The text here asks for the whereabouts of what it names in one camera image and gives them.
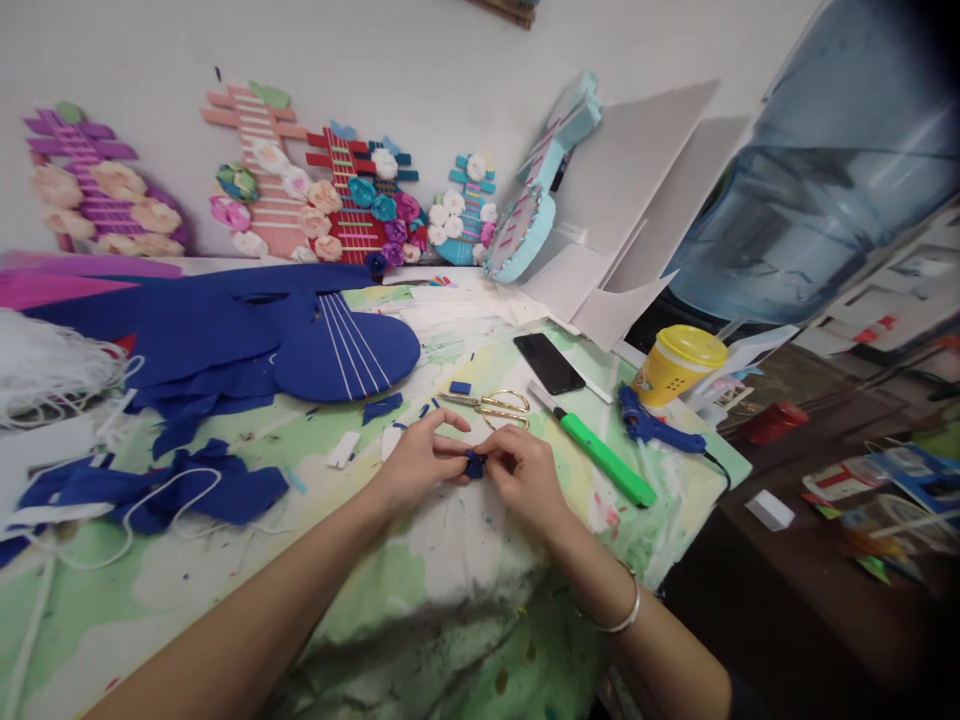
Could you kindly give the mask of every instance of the smartphone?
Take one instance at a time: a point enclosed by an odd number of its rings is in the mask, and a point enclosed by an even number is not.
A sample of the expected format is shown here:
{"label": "smartphone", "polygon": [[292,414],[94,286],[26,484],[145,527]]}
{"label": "smartphone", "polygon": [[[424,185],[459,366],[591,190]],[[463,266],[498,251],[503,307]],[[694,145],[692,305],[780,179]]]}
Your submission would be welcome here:
{"label": "smartphone", "polygon": [[514,338],[513,342],[551,395],[586,387],[580,374],[543,333],[522,335]]}

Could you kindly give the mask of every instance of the green paper leaf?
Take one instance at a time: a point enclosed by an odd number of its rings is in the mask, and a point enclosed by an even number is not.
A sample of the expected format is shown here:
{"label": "green paper leaf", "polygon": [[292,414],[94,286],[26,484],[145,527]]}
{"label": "green paper leaf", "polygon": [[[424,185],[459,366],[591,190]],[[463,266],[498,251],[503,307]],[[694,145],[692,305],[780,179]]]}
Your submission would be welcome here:
{"label": "green paper leaf", "polygon": [[279,88],[258,85],[251,80],[250,89],[253,90],[254,95],[263,100],[264,105],[267,107],[283,110],[290,105],[290,96]]}
{"label": "green paper leaf", "polygon": [[63,118],[64,122],[70,123],[71,125],[83,122],[83,112],[73,103],[66,101],[58,102],[54,105],[54,110]]}

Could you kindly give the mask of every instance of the silver bracelet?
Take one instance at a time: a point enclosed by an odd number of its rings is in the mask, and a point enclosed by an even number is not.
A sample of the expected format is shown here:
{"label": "silver bracelet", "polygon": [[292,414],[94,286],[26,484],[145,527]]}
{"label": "silver bracelet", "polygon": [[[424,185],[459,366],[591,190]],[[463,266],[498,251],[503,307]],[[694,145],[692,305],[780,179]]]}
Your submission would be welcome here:
{"label": "silver bracelet", "polygon": [[[614,625],[612,628],[602,628],[596,623],[593,623],[593,622],[590,623],[591,625],[593,625],[594,628],[596,628],[600,632],[607,635],[614,635],[618,632],[622,632],[626,630],[628,627],[633,625],[633,621],[636,620],[637,615],[640,614],[640,580],[639,578],[637,578],[637,574],[633,571],[633,569],[629,565],[627,565],[625,562],[623,562],[623,560],[620,560],[618,558],[617,562],[623,565],[627,569],[627,572],[630,573],[630,577],[633,578],[633,583],[634,585],[637,586],[637,599],[633,601],[633,610],[630,611],[630,614],[627,616],[627,619],[624,620],[619,625]],[[577,610],[577,615],[579,615],[580,617],[583,617],[583,614],[579,610]]]}

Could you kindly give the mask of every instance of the scissors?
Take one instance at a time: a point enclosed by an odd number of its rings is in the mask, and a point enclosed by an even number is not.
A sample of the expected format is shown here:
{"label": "scissors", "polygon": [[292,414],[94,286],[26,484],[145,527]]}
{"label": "scissors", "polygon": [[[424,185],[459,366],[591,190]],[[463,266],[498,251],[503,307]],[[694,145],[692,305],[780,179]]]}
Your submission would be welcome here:
{"label": "scissors", "polygon": [[[520,393],[514,392],[513,390],[497,390],[494,393],[490,393],[490,397],[482,397],[479,400],[467,395],[453,395],[451,393],[438,394],[444,400],[459,403],[460,405],[470,405],[474,410],[483,415],[483,419],[486,420],[487,425],[492,427],[494,430],[497,428],[493,425],[493,423],[490,422],[488,416],[502,417],[507,418],[508,420],[517,420],[523,426],[524,430],[527,430],[530,427],[530,421],[527,420],[523,415],[516,415],[514,413],[508,413],[504,412],[503,410],[496,410],[494,408],[487,407],[487,405],[495,405],[496,407],[502,407],[507,410],[515,410],[517,413],[530,412],[530,403],[527,402],[527,399]],[[523,403],[523,407],[505,403],[503,400],[497,400],[496,398],[492,397],[493,395],[513,395],[514,397],[520,398],[520,401]]]}

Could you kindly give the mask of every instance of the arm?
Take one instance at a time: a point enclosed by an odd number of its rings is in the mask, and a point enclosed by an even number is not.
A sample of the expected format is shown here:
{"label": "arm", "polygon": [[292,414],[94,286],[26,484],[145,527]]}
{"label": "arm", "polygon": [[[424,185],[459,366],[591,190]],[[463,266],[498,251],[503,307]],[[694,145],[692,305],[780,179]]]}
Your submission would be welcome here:
{"label": "arm", "polygon": [[[629,617],[634,580],[567,507],[550,446],[507,426],[475,450],[488,456],[486,471],[504,503],[543,540],[583,613],[600,627]],[[610,640],[644,717],[725,720],[732,692],[726,669],[653,595],[641,595],[637,619]]]}
{"label": "arm", "polygon": [[470,426],[449,410],[404,433],[359,493],[281,553],[108,694],[86,717],[253,717],[360,556],[438,483],[466,484],[469,445],[435,434]]}

